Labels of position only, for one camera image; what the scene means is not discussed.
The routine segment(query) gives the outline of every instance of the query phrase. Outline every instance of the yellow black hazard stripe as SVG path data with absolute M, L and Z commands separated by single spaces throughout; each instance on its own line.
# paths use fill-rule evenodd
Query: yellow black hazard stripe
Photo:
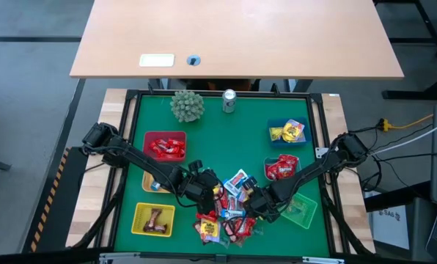
M 31 252 L 36 252 L 37 244 L 41 239 L 41 234 L 44 230 L 44 224 L 48 218 L 49 210 L 51 209 L 52 202 L 54 197 L 56 196 L 57 187 L 59 187 L 60 177 L 62 176 L 62 171 L 64 170 L 65 162 L 67 160 L 67 156 L 70 148 L 66 148 L 64 151 L 64 155 L 62 156 L 62 160 L 60 161 L 59 169 L 57 170 L 56 178 L 52 183 L 51 191 L 49 192 L 48 199 L 44 205 L 43 214 L 41 214 L 40 222 L 37 224 L 36 233 L 34 234 L 33 241 L 31 242 Z

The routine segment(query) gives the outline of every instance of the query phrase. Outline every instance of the wooden table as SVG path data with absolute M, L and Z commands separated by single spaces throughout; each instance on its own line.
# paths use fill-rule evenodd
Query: wooden table
M 98 122 L 107 122 L 112 125 L 119 125 L 122 110 L 125 102 L 125 89 L 108 89 L 101 108 L 100 118 Z M 338 134 L 346 132 L 347 126 L 345 124 L 344 112 L 342 110 L 341 98 L 339 95 L 322 95 L 324 114 L 326 116 L 326 123 L 328 126 L 328 134 L 330 140 L 334 139 Z M 126 129 L 124 137 L 127 138 L 130 131 L 134 101 L 132 99 L 128 111 L 128 118 L 126 122 Z M 323 132 L 319 122 L 319 112 L 316 103 L 313 104 L 315 113 L 315 123 L 317 127 L 317 137 L 319 145 L 323 146 Z M 100 163 L 100 156 L 90 156 L 87 167 L 94 166 Z M 117 176 L 114 181 L 114 189 L 116 189 L 120 177 L 120 169 L 117 170 Z M 67 246 L 72 246 L 78 242 L 83 234 L 89 229 L 96 218 L 100 214 L 103 195 L 106 190 L 106 182 L 108 179 L 109 167 L 101 166 L 97 169 L 88 171 L 81 184 L 78 201 L 76 204 L 75 213 L 73 214 L 72 224 L 70 226 L 69 235 L 67 237 Z M 356 236 L 370 251 L 374 252 L 372 235 L 365 212 L 364 199 L 361 193 L 359 179 L 357 175 L 348 170 L 343 170 L 339 174 L 339 195 L 342 201 L 342 209 L 346 222 L 355 232 Z M 334 242 L 338 252 L 342 251 L 342 244 L 340 241 L 339 229 L 337 223 L 332 219 L 332 227 L 334 234 Z M 108 236 L 111 228 L 111 217 L 105 224 L 105 230 L 101 240 L 101 245 L 106 246 L 108 243 Z
M 174 54 L 172 67 L 139 67 Z M 190 66 L 188 56 L 201 62 Z M 72 77 L 402 78 L 372 0 L 96 0 Z

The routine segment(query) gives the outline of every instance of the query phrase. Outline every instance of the silver can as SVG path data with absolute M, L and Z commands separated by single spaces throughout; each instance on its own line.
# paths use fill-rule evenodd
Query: silver can
M 226 89 L 222 95 L 224 106 L 222 107 L 225 113 L 232 113 L 235 110 L 236 92 L 232 89 Z

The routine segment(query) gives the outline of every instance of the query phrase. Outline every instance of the gray floor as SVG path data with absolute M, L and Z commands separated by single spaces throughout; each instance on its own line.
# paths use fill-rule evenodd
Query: gray floor
M 424 1 L 437 28 L 437 6 Z M 0 0 L 0 35 L 81 35 L 92 0 Z M 379 4 L 377 7 L 390 37 L 426 37 L 427 30 L 414 7 Z M 77 43 L 0 43 L 0 160 L 12 164 L 0 172 L 0 254 L 17 252 L 37 190 L 43 181 L 49 155 L 56 143 L 76 80 L 68 74 Z M 432 102 L 383 100 L 385 89 L 421 90 L 437 80 L 436 49 L 431 45 L 396 45 L 394 51 L 405 74 L 402 81 L 315 81 L 310 92 L 339 93 L 349 129 L 373 125 L 385 117 L 396 125 L 432 112 Z M 265 81 L 269 89 L 273 81 Z M 107 88 L 146 87 L 142 79 L 88 80 L 73 123 L 68 145 L 79 145 L 98 118 Z M 412 131 L 380 133 L 379 144 Z M 369 145 L 374 133 L 361 135 Z M 430 137 L 382 157 L 430 152 Z M 429 158 L 393 162 L 408 184 L 430 176 Z M 375 171 L 373 162 L 359 167 L 362 177 Z M 381 188 L 403 187 L 384 167 Z

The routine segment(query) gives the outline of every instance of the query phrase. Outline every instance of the white cable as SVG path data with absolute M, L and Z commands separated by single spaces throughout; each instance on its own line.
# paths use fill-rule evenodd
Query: white cable
M 427 131 L 427 132 L 425 132 L 424 134 L 422 134 L 422 135 L 420 135 L 420 136 L 418 136 L 418 137 L 416 137 L 416 138 L 414 138 L 414 139 L 411 139 L 411 140 L 409 140 L 409 141 L 407 141 L 407 142 L 403 142 L 403 143 L 397 144 L 397 145 L 392 146 L 392 147 L 387 147 L 386 149 L 379 150 L 379 151 L 377 151 L 377 152 L 375 152 L 375 153 L 370 153 L 370 154 L 369 154 L 369 157 L 372 156 L 372 155 L 377 155 L 377 154 L 383 153 L 383 152 L 388 151 L 388 150 L 393 150 L 393 149 L 395 149 L 395 148 L 397 148 L 397 147 L 402 147 L 402 146 L 404 146 L 404 145 L 406 145 L 406 144 L 409 144 L 409 143 L 411 143 L 411 142 L 415 142 L 417 139 L 420 139 L 420 138 L 422 138 L 422 137 L 424 137 L 424 136 L 426 136 L 426 135 L 428 135 L 428 134 L 430 134 L 430 133 L 432 133 L 432 132 L 434 132 L 434 131 L 436 131 L 436 130 L 437 130 L 437 127 L 434 128 L 434 129 L 432 129 L 431 131 Z

